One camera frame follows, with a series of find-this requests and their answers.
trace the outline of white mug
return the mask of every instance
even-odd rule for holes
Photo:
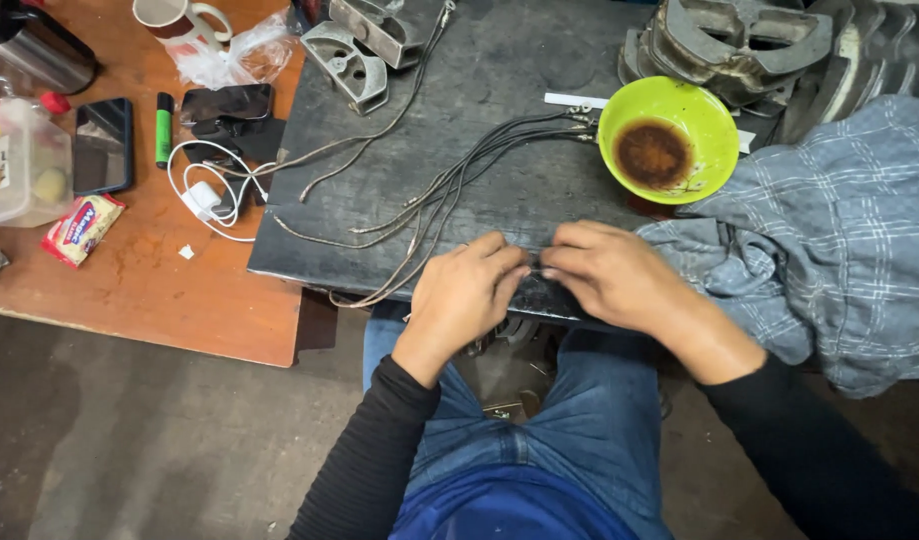
[[[220,32],[201,16],[209,14],[226,27]],[[190,44],[200,42],[213,50],[221,51],[222,43],[233,37],[233,26],[225,14],[208,4],[192,3],[189,0],[134,0],[133,15],[165,45],[170,55],[183,56],[196,53]]]

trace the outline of plastic bag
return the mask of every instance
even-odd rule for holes
[[[210,90],[234,85],[272,83],[292,57],[299,40],[286,28],[286,9],[233,36],[229,51],[215,51],[206,43],[189,43],[194,53],[170,52],[179,69],[179,80]]]

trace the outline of red snack packet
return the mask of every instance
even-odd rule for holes
[[[76,197],[72,212],[56,222],[40,246],[73,268],[86,260],[126,204],[107,194]]]

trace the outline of phone screen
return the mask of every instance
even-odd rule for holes
[[[77,195],[127,188],[132,179],[133,110],[126,98],[76,110],[73,191]]]
[[[219,116],[261,120],[269,116],[272,92],[272,84],[226,86],[219,90],[192,89],[183,96],[179,123],[189,126]]]

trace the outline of person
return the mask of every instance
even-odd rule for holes
[[[540,412],[487,419],[450,358],[501,322],[526,260],[493,231],[430,260],[411,310],[375,306],[365,395],[290,540],[669,538],[646,361],[660,345],[804,534],[919,538],[919,497],[872,445],[645,241],[600,223],[559,226],[542,275],[616,330],[570,330]]]

